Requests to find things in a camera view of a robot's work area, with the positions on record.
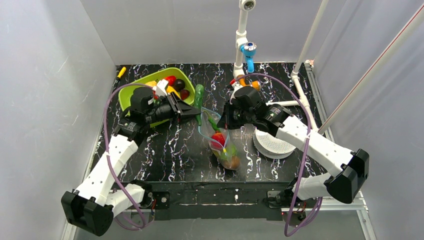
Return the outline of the green toy cucumber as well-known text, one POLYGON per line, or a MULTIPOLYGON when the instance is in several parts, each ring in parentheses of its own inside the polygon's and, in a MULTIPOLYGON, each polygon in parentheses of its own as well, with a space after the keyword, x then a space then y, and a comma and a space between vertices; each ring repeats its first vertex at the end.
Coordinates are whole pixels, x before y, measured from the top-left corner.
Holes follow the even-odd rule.
POLYGON ((202 113, 202 107, 203 107, 203 98, 204 98, 204 91, 205 88, 202 84, 197 84, 195 86, 195 92, 194 92, 194 104, 193 106, 199 110, 199 114, 197 114, 195 116, 195 119, 198 123, 199 126, 202 125, 202 118, 201 118, 201 113, 202 113))

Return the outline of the yellow toy banana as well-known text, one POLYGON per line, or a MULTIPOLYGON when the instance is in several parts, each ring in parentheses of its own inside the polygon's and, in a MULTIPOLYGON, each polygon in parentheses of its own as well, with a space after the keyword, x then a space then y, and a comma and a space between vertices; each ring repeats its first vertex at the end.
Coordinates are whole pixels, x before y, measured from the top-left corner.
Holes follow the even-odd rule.
POLYGON ((167 88, 166 88, 166 92, 167 93, 169 93, 169 94, 175 94, 179 99, 181 99, 181 95, 180 95, 180 93, 178 92, 178 91, 176 91, 172 86, 167 86, 167 88))

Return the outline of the clear zip top bag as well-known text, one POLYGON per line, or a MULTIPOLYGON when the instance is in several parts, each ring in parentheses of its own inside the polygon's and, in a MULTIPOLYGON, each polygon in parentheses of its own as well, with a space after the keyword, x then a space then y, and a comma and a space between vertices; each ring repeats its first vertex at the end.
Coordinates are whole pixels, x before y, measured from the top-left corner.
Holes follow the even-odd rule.
POLYGON ((201 108, 198 115, 199 134, 207 141, 207 144, 218 162, 227 170, 236 171, 241 165, 236 145, 232 142, 230 133, 218 127, 221 115, 207 109, 201 108))

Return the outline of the red toy apple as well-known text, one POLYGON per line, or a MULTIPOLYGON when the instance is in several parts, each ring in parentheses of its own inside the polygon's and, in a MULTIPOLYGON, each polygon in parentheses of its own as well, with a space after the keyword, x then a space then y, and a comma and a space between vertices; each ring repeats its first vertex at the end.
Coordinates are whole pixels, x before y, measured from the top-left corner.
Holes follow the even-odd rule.
POLYGON ((212 141, 210 142, 211 146, 214 149, 222 150, 226 143, 226 138, 221 132, 216 132, 211 136, 212 141))

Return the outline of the green toy beans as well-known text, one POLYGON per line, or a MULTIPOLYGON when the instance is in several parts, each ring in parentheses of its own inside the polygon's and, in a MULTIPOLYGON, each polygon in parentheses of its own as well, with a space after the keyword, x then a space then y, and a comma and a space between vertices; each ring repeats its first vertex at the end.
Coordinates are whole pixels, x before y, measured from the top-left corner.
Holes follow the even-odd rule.
POLYGON ((208 141, 209 147, 211 148, 213 154, 219 159, 223 161, 227 161, 232 156, 237 155, 237 149, 235 145, 231 142, 230 134, 222 128, 217 127, 216 123, 216 115, 212 114, 208 111, 202 112, 202 126, 204 127, 203 132, 206 133, 206 139, 208 141), (221 132, 225 137, 225 146, 223 149, 214 149, 211 146, 212 138, 211 136, 216 132, 221 132))

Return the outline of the green plastic tray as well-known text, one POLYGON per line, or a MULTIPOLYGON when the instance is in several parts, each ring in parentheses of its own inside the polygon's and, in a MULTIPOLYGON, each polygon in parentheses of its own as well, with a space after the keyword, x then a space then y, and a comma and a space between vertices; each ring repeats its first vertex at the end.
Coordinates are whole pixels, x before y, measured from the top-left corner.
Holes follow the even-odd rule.
POLYGON ((118 100, 122 109, 119 117, 119 128, 136 131, 153 128, 167 121, 180 122, 177 121, 176 117, 153 122, 153 114, 159 97, 155 95, 153 88, 145 85, 145 83, 158 82, 167 76, 175 76, 177 79, 185 81, 184 89, 189 90, 190 96, 184 102, 194 107, 195 88, 191 81, 180 69, 176 67, 166 68, 142 77, 119 90, 118 100))

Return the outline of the brown toy kiwi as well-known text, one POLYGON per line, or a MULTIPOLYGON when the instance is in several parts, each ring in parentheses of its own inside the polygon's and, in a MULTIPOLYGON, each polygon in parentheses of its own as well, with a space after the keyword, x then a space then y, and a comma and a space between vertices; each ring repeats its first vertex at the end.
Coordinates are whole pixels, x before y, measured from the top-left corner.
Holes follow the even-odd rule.
POLYGON ((222 165, 228 170, 236 171, 240 167, 240 162, 240 158, 235 155, 226 160, 222 165))

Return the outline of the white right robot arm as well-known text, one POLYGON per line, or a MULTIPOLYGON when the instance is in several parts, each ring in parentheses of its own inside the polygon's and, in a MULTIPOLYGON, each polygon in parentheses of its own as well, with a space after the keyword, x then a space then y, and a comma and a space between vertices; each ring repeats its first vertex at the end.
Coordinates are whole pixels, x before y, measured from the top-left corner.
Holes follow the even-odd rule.
POLYGON ((370 156, 365 150, 352 151, 310 130, 287 108, 266 104, 251 86, 237 89, 225 103, 217 127, 235 130, 247 124, 302 150, 326 169, 326 174, 293 180, 284 191, 290 200, 332 197, 350 204, 369 176, 370 156))

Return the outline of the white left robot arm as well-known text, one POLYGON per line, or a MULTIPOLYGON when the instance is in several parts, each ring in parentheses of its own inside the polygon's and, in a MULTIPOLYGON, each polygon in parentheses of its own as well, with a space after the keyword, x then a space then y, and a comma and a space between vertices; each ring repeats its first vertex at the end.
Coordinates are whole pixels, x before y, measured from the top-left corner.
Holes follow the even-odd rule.
POLYGON ((123 185, 117 175, 137 152, 151 124, 165 120, 180 123, 201 113, 175 93, 160 93, 158 88, 142 83, 122 87, 135 87, 130 106, 112 134, 104 132, 105 151, 95 167, 77 188, 61 198, 67 222, 96 236, 104 235, 114 218, 130 207, 143 215, 140 204, 152 192, 151 185, 140 180, 123 185))

